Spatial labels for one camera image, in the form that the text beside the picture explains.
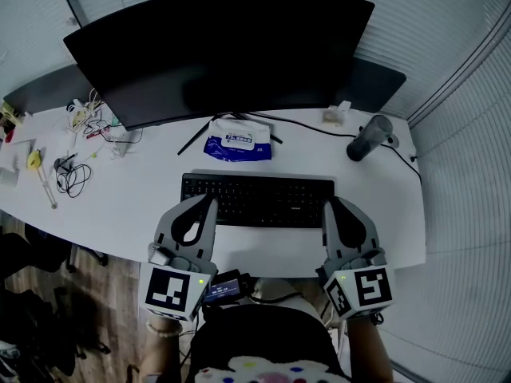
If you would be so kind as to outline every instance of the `black keyboard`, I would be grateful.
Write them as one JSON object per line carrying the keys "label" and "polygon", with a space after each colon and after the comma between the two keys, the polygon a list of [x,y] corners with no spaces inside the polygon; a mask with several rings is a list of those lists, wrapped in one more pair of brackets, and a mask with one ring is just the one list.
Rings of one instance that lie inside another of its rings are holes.
{"label": "black keyboard", "polygon": [[247,227],[321,228],[332,180],[185,173],[181,201],[211,193],[218,200],[217,224]]}

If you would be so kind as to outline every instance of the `vertical blinds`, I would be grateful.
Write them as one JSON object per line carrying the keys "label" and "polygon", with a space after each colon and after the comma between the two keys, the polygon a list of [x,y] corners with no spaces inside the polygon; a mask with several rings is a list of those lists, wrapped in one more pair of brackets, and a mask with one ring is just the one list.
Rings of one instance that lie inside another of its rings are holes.
{"label": "vertical blinds", "polygon": [[[145,0],[78,1],[93,21]],[[376,7],[355,56],[407,76],[404,86],[383,109],[404,118],[454,73],[509,3],[509,0],[369,1]],[[339,13],[339,22],[332,27],[342,27],[347,15],[350,14]]]}
{"label": "vertical blinds", "polygon": [[72,17],[66,0],[0,0],[0,98],[72,62]]}
{"label": "vertical blinds", "polygon": [[511,369],[511,31],[412,130],[426,264],[397,271],[390,356],[430,381],[503,381]]}

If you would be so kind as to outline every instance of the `monitor stand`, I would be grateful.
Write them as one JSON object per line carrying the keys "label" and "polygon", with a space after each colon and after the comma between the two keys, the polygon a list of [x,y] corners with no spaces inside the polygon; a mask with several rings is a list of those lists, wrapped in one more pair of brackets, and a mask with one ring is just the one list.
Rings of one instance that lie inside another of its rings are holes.
{"label": "monitor stand", "polygon": [[[240,119],[240,120],[250,120],[249,118],[247,118],[245,115],[240,115],[239,113],[228,113],[227,115],[231,115],[233,117],[235,117],[236,119]],[[211,118],[209,120],[209,122],[211,122],[212,120],[215,120],[215,119],[218,119],[218,118],[221,118],[222,116],[226,116],[226,114],[217,114],[215,115],[213,118]],[[199,137],[208,130],[208,126],[209,126],[209,122],[204,125],[202,128],[199,129],[199,131],[197,131],[197,133],[195,135],[193,135],[192,139],[190,139],[188,142],[186,142],[186,144],[180,149],[180,151],[177,153],[177,155],[179,156],[181,153],[183,153],[186,149],[188,149],[188,147],[193,143],[195,142],[197,139],[199,139]],[[283,142],[277,137],[277,136],[273,136],[272,134],[270,135],[270,138],[273,139],[275,142],[277,142],[278,144],[282,144]]]}

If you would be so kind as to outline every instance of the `white desk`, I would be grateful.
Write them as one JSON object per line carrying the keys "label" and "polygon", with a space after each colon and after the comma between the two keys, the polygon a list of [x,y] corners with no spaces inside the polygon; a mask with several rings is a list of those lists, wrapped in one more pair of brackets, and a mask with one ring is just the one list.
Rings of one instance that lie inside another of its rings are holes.
{"label": "white desk", "polygon": [[[64,109],[39,113],[34,118],[47,126],[65,114]],[[351,110],[342,128],[323,125],[317,109],[272,111],[268,115],[299,120],[338,133],[358,132],[371,115]],[[403,157],[415,154],[410,130],[404,120],[391,118],[400,139]],[[380,243],[395,268],[426,261],[426,237],[422,191],[417,175],[390,149],[378,148],[362,162],[348,159],[350,138],[327,136],[295,124],[275,121],[272,133],[283,144],[273,143],[273,160],[228,163],[203,153],[206,136],[181,156],[177,150],[206,122],[187,120],[146,128],[139,144],[130,145],[124,159],[98,157],[86,163],[93,178],[76,199],[57,193],[55,175],[50,180],[58,208],[52,210],[35,172],[21,170],[14,189],[0,185],[0,209],[63,239],[109,255],[147,261],[147,246],[153,240],[160,217],[180,202],[181,176],[186,172],[242,172],[261,176],[314,176],[335,181],[336,195],[351,201],[375,222]],[[57,129],[40,135],[35,148],[43,149],[43,167],[64,156],[65,134]],[[83,161],[99,148],[103,139],[87,140],[87,149],[75,152]],[[2,154],[8,152],[2,146]],[[321,231],[225,227],[216,228],[213,262],[219,271],[240,269],[254,276],[314,277],[326,258]]]}

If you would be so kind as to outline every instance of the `computer monitor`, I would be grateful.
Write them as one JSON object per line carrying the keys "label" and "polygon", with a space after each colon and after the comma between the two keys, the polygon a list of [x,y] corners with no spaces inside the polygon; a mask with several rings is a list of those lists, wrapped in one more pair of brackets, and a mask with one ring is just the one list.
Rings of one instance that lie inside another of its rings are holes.
{"label": "computer monitor", "polygon": [[64,38],[128,130],[332,105],[374,4],[150,0]]}

